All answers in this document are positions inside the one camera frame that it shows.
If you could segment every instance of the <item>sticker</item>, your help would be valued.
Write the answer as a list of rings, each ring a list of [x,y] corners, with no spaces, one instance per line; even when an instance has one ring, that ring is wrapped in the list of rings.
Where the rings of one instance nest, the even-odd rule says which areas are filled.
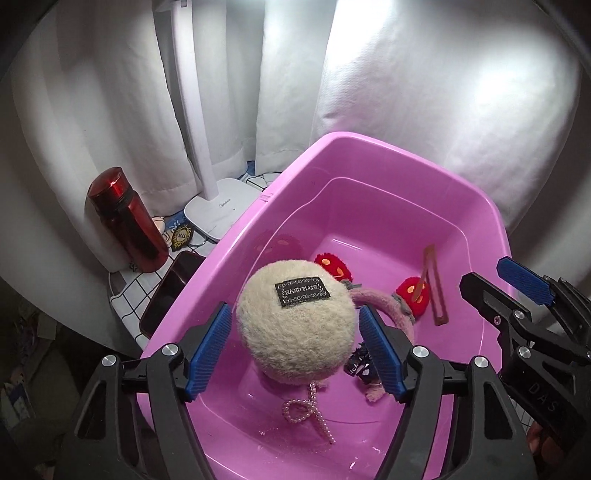
[[[359,377],[365,385],[379,382],[378,371],[364,342],[361,342],[357,350],[351,354],[343,369],[347,375]]]
[[[173,252],[181,250],[182,247],[191,241],[192,237],[193,229],[190,226],[188,226],[186,223],[184,225],[178,226],[173,233],[173,239],[171,241]]]
[[[165,230],[162,234],[162,238],[164,238],[168,248],[170,248],[170,246],[173,244],[173,233],[170,230]]]
[[[183,210],[166,217],[164,221],[166,222],[164,228],[165,230],[174,230],[176,227],[188,222]]]
[[[305,301],[329,299],[330,293],[320,277],[292,278],[275,284],[281,307],[290,307]]]

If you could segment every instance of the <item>smartphone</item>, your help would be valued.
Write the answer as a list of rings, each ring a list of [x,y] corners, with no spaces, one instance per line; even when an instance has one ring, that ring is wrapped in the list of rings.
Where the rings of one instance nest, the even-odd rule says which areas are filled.
[[[205,257],[188,250],[183,250],[174,259],[139,321],[139,331],[147,338],[152,338],[156,328],[204,260]]]

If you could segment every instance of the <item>white desk lamp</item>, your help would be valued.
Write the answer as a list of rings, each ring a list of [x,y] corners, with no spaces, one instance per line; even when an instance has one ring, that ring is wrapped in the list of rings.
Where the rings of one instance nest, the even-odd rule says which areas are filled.
[[[193,152],[197,173],[203,183],[201,196],[189,201],[184,214],[198,230],[217,242],[261,192],[236,179],[216,181],[199,95],[191,0],[166,0],[157,8],[158,11],[167,9],[171,15],[174,60],[187,124],[188,146]]]

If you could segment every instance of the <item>hand made label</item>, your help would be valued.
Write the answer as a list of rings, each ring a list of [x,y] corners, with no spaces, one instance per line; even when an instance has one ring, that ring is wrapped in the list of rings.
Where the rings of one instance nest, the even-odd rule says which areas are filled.
[[[329,299],[330,293],[320,277],[292,278],[275,284],[281,307],[290,307],[305,301]]]

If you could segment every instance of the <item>red fuzzy pom pom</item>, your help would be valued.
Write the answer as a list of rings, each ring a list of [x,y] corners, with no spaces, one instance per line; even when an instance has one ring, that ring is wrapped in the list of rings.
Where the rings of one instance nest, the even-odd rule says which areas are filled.
[[[415,318],[418,318],[425,310],[431,299],[431,291],[427,283],[424,284],[422,292],[419,294],[417,301],[413,301],[414,289],[417,288],[418,282],[421,279],[419,277],[410,277],[402,282],[402,284],[396,289],[396,293],[400,295],[404,301],[410,307]]]
[[[318,263],[328,273],[330,273],[335,279],[353,281],[351,272],[347,268],[347,265],[336,255],[333,254],[318,254],[314,259],[314,263]]]

